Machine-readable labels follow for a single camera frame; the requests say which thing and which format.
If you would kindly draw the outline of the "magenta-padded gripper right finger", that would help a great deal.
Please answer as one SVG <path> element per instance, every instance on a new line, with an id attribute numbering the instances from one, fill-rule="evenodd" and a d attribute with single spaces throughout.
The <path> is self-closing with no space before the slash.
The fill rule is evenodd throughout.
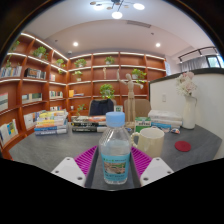
<path id="1" fill-rule="evenodd" d="M 136 188 L 173 173 L 173 170 L 160 157 L 151 158 L 135 147 L 131 148 L 130 166 Z"/>

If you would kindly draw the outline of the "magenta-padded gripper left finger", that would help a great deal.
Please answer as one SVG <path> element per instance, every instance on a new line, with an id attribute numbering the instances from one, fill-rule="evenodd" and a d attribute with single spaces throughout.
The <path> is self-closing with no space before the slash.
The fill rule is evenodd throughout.
<path id="1" fill-rule="evenodd" d="M 93 182 L 99 151 L 97 146 L 85 150 L 76 157 L 65 157 L 52 171 L 52 174 L 84 188 Z"/>

